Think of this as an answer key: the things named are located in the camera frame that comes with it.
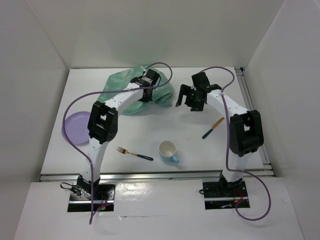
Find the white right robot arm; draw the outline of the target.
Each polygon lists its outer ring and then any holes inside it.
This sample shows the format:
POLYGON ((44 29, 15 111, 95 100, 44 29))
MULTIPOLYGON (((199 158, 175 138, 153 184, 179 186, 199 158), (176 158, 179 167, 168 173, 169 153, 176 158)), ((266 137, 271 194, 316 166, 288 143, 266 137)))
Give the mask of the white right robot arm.
POLYGON ((210 84, 204 71, 191 78, 192 86, 180 86, 176 106, 185 104, 191 111, 201 112, 205 105, 210 105, 225 118, 228 153, 216 190, 230 197, 240 189, 251 155, 264 143, 261 115, 257 110, 249 110, 235 102, 223 87, 210 84))

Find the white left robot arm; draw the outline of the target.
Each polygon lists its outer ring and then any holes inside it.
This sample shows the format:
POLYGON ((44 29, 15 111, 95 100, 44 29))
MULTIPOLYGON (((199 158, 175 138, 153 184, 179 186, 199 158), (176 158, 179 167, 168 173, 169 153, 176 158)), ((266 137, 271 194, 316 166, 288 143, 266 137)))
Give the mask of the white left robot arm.
POLYGON ((160 79, 160 74, 154 70, 144 70, 143 74, 134 77, 127 87, 109 100, 96 101, 91 109, 88 121, 89 162, 77 178, 77 186, 81 194, 88 200, 97 197, 99 193, 100 170, 108 144, 118 132, 118 117, 136 101, 150 102, 152 86, 160 79))

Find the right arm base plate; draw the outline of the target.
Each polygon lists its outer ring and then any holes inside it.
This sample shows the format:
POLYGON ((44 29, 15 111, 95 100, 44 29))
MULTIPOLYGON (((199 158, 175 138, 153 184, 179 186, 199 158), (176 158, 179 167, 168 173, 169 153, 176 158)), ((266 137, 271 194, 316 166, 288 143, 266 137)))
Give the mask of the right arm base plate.
POLYGON ((204 197, 206 210, 234 209, 236 204, 238 204, 239 209, 250 208, 247 187, 244 181, 227 193, 223 193, 220 190, 218 182, 203 182, 202 189, 198 192, 204 197))

